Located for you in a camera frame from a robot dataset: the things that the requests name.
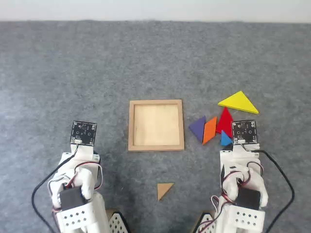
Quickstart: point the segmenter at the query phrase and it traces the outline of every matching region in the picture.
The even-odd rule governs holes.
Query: purple triangle
[[[193,132],[193,134],[196,136],[196,138],[200,142],[203,142],[205,122],[206,122],[206,117],[204,116],[189,125],[189,129],[191,130],[191,132]]]

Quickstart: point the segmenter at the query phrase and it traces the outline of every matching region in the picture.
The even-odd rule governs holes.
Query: red triangle
[[[224,108],[220,120],[217,124],[216,132],[222,133],[222,130],[232,138],[231,122],[233,121],[232,116],[227,108]]]

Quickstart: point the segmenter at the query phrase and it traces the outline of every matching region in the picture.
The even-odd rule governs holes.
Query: white wall
[[[311,23],[311,0],[0,0],[0,20]]]

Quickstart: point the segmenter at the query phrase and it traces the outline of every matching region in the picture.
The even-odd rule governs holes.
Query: perforated metal plate
[[[126,223],[123,221],[119,213],[114,213],[109,220],[109,227],[111,233],[129,233]]]
[[[207,228],[205,228],[203,231],[201,231],[206,225],[210,224],[210,222],[207,222],[207,223],[203,223],[203,222],[206,222],[206,221],[210,221],[210,220],[213,220],[212,216],[210,214],[205,214],[203,215],[202,217],[202,220],[200,222],[200,225],[199,227],[196,229],[195,233],[214,233],[215,232],[215,222],[213,222],[211,225],[209,225]]]

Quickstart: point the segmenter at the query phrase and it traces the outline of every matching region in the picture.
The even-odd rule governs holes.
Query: tangram piece
[[[259,113],[259,111],[242,91],[239,91],[227,99],[224,99],[223,101],[219,102],[218,105],[254,114]]]
[[[157,183],[157,200],[161,200],[173,185],[174,183]]]
[[[204,126],[204,137],[203,137],[203,145],[208,142],[209,140],[211,140],[216,132],[216,123],[217,123],[217,117],[215,116],[212,120],[210,120],[209,122],[205,123]]]
[[[229,137],[232,138],[231,122],[233,121],[232,116],[227,108],[224,108],[223,113],[220,117],[220,120],[217,124],[216,132],[222,133],[222,130]]]
[[[221,145],[222,146],[227,146],[230,143],[232,143],[232,140],[230,137],[228,137],[228,135],[222,130],[222,140],[221,140]]]
[[[189,125],[189,129],[191,130],[191,132],[193,132],[193,134],[196,136],[196,138],[200,142],[203,142],[205,122],[206,122],[206,117],[204,116]]]

